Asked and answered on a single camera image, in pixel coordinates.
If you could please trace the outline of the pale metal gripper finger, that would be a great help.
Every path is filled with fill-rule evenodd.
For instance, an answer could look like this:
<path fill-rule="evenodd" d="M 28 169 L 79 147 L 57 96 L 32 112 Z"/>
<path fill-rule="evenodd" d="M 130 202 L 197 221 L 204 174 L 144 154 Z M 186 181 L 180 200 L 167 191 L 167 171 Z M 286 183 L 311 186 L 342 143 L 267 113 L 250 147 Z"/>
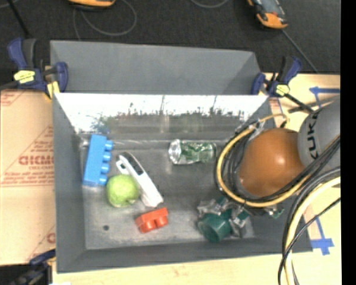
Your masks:
<path fill-rule="evenodd" d="M 204 216 L 206 214 L 214 214 L 220 216 L 222 211 L 222 206 L 216 202 L 215 199 L 209 201 L 201 201 L 197 206 L 197 211 L 199 216 Z"/>
<path fill-rule="evenodd" d="M 246 210 L 233 210 L 230 217 L 231 235 L 233 237 L 252 237 L 253 227 L 250 215 Z"/>

